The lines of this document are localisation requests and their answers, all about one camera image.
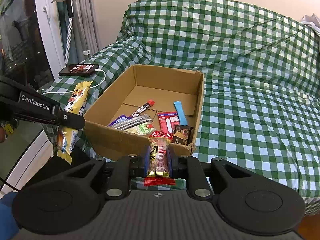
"pink snack package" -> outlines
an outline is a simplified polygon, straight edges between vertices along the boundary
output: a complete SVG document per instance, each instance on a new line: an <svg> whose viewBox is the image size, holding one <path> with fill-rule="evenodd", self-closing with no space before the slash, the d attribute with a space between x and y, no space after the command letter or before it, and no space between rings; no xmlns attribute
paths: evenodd
<svg viewBox="0 0 320 240"><path fill-rule="evenodd" d="M158 113L161 132L173 133L174 127L179 123L177 112Z"/></svg>

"curtain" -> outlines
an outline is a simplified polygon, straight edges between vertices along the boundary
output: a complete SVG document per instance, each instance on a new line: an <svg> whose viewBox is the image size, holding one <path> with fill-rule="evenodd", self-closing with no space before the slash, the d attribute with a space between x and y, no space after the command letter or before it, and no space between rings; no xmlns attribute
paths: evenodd
<svg viewBox="0 0 320 240"><path fill-rule="evenodd" d="M86 59L83 51L90 50L90 54L99 51L98 32L95 23L92 0L73 0L73 26L70 45L69 64L77 64ZM58 4L61 38L65 53L68 29L68 13L65 2Z"/></svg>

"glass door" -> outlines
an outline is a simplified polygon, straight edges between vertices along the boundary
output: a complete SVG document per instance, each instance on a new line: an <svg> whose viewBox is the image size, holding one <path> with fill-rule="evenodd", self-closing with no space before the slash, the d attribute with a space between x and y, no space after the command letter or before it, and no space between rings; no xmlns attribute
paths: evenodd
<svg viewBox="0 0 320 240"><path fill-rule="evenodd" d="M33 90L53 81L35 0L0 0L0 75ZM15 119L0 124L0 177L6 179L42 126Z"/></svg>

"yellow snack wrapper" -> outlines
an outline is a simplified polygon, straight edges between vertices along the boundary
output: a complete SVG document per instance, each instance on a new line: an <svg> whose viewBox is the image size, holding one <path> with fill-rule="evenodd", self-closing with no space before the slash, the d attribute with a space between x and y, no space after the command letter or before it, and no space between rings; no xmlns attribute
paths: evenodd
<svg viewBox="0 0 320 240"><path fill-rule="evenodd" d="M91 83L92 81L83 81L76 85L76 88L73 91L72 96L68 100L68 104L64 108L64 111L83 115ZM72 153L73 147L75 146L77 134L78 130L76 129L64 127L61 125L58 128L57 155L60 158L65 159L69 164L72 163L70 154Z"/></svg>

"black cable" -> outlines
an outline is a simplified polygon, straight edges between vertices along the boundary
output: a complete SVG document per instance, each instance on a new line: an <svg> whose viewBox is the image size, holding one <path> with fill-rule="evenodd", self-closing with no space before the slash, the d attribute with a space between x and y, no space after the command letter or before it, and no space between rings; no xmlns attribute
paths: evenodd
<svg viewBox="0 0 320 240"><path fill-rule="evenodd" d="M4 179L2 179L1 177L0 177L0 180L4 183L4 184L6 184L7 186L9 186L10 188L12 188L13 190L15 190L15 191L20 191L20 190L18 190L17 188L15 188L14 186L12 186L12 185L10 185L9 183L7 183Z"/></svg>

